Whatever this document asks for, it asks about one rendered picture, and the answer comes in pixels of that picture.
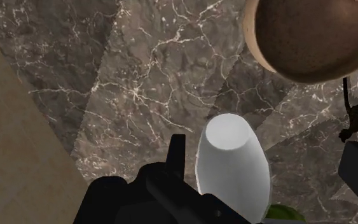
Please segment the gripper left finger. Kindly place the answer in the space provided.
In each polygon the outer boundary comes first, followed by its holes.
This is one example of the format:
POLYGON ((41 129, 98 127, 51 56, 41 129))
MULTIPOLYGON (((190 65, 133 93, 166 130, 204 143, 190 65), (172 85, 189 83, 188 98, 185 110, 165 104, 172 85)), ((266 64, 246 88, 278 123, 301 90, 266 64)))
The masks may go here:
POLYGON ((174 134, 165 162, 143 165, 131 183, 93 180, 72 224, 250 224, 212 194, 184 182, 186 136, 174 134))

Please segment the white rounded vase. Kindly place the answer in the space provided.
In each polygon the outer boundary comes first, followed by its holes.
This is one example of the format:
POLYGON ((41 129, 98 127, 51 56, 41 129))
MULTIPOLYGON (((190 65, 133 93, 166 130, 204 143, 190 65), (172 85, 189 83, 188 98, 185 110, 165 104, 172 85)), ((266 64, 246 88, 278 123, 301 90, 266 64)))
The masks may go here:
POLYGON ((270 205, 271 175, 266 155, 249 123, 224 113, 208 121, 198 144, 196 184, 252 224, 265 218, 270 205))

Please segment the green round thing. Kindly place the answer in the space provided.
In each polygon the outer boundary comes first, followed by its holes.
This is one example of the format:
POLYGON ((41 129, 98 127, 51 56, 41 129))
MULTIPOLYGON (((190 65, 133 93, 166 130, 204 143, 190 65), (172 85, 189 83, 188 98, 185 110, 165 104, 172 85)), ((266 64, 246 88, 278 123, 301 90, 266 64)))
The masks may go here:
POLYGON ((281 220, 298 220, 306 222, 305 217, 292 207, 282 204, 272 204, 265 218, 281 220))

